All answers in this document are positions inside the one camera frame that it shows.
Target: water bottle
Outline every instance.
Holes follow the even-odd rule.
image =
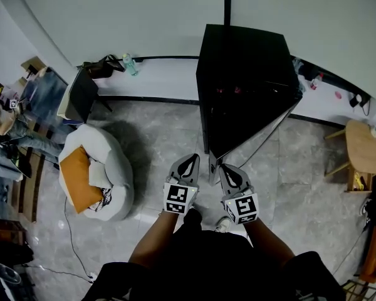
[[[129,53],[125,53],[123,55],[123,62],[127,69],[127,71],[132,75],[136,76],[138,75],[138,71],[135,69],[135,63],[133,62],[131,56]]]

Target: gray tile floor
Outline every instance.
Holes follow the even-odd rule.
[[[95,104],[88,123],[113,134],[129,158],[135,178],[133,210],[119,222],[104,223],[76,215],[72,206],[65,205],[58,171],[45,163],[38,220],[35,224],[23,220],[35,253],[34,265],[83,275],[71,250],[64,208],[74,246],[88,272],[97,274],[107,262],[127,261],[162,209],[162,186],[170,165],[192,152],[201,157],[196,203],[203,214],[203,227],[213,228],[224,215],[220,184],[210,187],[207,183],[207,156],[203,152],[198,106],[129,101],[109,104],[112,113]],[[266,129],[245,143],[231,154],[228,162],[242,164],[269,131]],[[366,236],[361,235],[363,219],[358,210],[365,196],[344,193],[345,171],[324,178],[327,168],[346,159],[343,139],[323,140],[323,136],[334,131],[324,125],[287,119],[243,169],[258,193],[261,219],[295,253],[317,251],[327,268],[343,283],[357,269],[363,251]],[[232,231],[245,235],[242,226],[234,226]],[[35,268],[28,271],[36,284],[38,300],[81,300],[90,287],[69,275]]]

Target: black bag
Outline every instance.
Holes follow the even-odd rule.
[[[120,72],[125,71],[124,67],[119,62],[120,60],[121,59],[117,59],[113,55],[107,55],[96,63],[84,62],[82,68],[88,72],[92,79],[108,78],[113,74],[113,70]]]

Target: black cabinet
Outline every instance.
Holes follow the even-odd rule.
[[[209,182],[236,147],[302,98],[284,36],[208,24],[196,70]]]

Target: black pole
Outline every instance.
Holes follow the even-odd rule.
[[[231,0],[224,0],[224,25],[229,26],[231,22]]]

